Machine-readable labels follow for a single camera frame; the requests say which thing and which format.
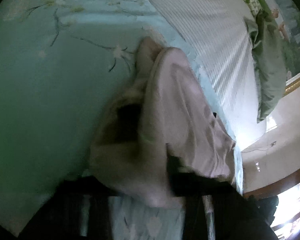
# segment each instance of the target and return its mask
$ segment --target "green pillow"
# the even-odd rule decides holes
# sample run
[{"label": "green pillow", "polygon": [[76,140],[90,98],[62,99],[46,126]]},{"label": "green pillow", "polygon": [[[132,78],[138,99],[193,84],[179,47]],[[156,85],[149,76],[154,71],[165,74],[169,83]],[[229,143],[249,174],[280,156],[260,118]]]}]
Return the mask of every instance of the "green pillow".
[{"label": "green pillow", "polygon": [[275,20],[263,10],[258,13],[256,22],[246,20],[246,24],[253,44],[256,83],[260,84],[257,122],[261,122],[284,94],[287,72],[282,38]]}]

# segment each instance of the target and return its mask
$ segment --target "bed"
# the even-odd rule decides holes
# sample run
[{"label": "bed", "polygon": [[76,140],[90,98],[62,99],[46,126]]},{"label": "bed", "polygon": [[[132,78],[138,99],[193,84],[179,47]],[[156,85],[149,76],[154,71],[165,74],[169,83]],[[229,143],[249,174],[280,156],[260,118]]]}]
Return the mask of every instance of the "bed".
[{"label": "bed", "polygon": [[[131,83],[134,51],[146,36],[187,54],[212,111],[237,141],[242,192],[240,150],[266,130],[256,119],[244,18],[254,20],[243,0],[3,0],[0,224],[18,235],[60,181],[82,176],[101,113]],[[181,238],[183,210],[128,196],[111,198],[110,208],[116,240]],[[213,239],[213,210],[206,212]]]}]

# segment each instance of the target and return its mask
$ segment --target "painting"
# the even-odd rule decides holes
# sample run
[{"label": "painting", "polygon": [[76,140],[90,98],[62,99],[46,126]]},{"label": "painting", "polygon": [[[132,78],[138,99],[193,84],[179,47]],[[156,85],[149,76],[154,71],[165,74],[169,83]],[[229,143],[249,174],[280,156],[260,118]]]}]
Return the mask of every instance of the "painting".
[{"label": "painting", "polygon": [[293,0],[265,0],[282,36],[287,68],[285,95],[300,86],[300,11]]}]

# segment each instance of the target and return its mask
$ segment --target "white wall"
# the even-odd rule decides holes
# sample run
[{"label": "white wall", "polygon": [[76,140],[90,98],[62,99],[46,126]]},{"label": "white wall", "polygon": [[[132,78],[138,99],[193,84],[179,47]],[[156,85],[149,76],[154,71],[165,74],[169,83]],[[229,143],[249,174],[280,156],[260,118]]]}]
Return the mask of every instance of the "white wall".
[{"label": "white wall", "polygon": [[300,88],[282,98],[271,115],[278,127],[242,152],[245,192],[274,183],[300,168]]}]

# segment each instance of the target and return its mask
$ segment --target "light blue comforter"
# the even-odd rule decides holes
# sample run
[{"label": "light blue comforter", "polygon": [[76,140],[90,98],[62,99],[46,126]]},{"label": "light blue comforter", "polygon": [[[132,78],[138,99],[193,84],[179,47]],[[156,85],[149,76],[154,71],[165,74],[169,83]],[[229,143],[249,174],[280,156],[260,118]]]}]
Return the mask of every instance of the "light blue comforter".
[{"label": "light blue comforter", "polygon": [[[188,55],[211,109],[233,136],[196,54],[148,0],[0,4],[0,224],[6,229],[17,235],[43,196],[82,173],[101,113],[133,79],[134,51],[146,36]],[[241,191],[238,150],[235,164]],[[181,238],[183,211],[151,209],[129,197],[111,198],[111,210],[116,240]]]}]

